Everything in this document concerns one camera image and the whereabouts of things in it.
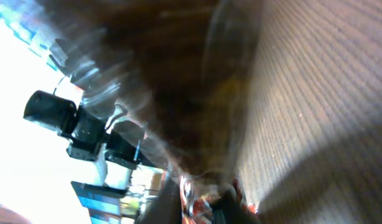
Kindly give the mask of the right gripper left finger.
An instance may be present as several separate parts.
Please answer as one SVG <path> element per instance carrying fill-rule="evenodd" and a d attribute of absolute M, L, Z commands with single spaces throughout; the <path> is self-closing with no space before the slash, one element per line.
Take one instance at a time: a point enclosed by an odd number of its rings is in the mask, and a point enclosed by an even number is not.
<path fill-rule="evenodd" d="M 158 197 L 137 219 L 137 224 L 181 224 L 181 210 L 179 185 L 167 179 Z"/>

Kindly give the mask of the red Top snack bag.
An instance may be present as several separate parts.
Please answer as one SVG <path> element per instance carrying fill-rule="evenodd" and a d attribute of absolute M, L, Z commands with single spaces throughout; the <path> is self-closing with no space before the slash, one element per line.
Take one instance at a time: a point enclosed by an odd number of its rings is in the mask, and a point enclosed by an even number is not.
<path fill-rule="evenodd" d="M 244 188 L 238 177 L 235 177 L 231 184 L 225 186 L 225 192 L 230 188 L 236 190 L 237 197 L 241 202 L 241 207 L 248 209 L 257 216 L 256 206 L 246 201 Z M 182 207 L 182 224 L 214 224 L 211 206 L 218 201 L 222 195 L 217 198 L 212 195 L 198 196 L 196 187 L 185 177 L 180 178 L 179 189 Z"/>

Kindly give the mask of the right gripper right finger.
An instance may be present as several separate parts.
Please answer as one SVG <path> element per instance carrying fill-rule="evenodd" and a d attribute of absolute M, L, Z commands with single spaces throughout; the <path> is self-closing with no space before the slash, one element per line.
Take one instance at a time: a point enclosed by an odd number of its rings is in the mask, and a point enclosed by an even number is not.
<path fill-rule="evenodd" d="M 214 224 L 259 224 L 255 214 L 241 207 L 234 188 L 228 189 L 211 208 Z"/>

